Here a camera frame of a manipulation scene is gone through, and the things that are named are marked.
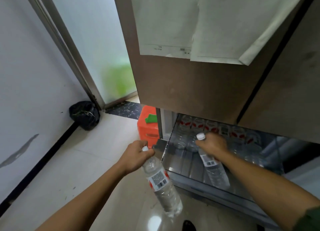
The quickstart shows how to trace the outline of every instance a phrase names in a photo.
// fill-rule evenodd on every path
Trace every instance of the dark marble floor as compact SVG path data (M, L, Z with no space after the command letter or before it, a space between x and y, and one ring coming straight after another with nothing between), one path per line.
M142 106L140 103L125 101L117 104L114 107L106 109L106 113L138 120L141 114L141 110Z

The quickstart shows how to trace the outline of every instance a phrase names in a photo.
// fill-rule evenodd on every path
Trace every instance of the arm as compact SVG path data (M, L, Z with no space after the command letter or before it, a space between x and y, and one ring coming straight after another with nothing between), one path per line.
M292 230L307 209L320 206L318 198L298 185L229 152L222 136L207 133L206 139L198 140L196 144L228 167L254 201L283 230Z
M113 189L127 174L140 168L154 155L154 150L142 152L147 141L129 144L119 161L98 180L47 219L36 231L89 230Z

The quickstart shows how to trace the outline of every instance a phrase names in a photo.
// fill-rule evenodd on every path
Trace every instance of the green cloth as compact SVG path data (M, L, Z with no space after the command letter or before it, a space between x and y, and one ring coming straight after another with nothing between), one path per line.
M320 207L307 210L294 226L293 231L319 231L320 230Z
M146 123L157 123L157 115L149 114L149 116L146 118Z

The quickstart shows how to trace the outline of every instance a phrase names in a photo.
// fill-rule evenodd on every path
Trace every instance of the orange crate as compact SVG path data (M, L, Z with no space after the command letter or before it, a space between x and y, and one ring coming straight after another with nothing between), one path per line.
M146 123L149 114L156 115L156 108L152 106L144 106L138 119L138 132L141 140L148 141L148 147L157 143L159 139L158 123Z

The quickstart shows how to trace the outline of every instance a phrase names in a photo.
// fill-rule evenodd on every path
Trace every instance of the white bottle cap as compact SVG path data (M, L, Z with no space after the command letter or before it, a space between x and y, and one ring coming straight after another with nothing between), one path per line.
M197 139L198 140L204 140L204 139L206 139L206 136L205 136L205 134L203 132L201 132L201 133L197 134Z

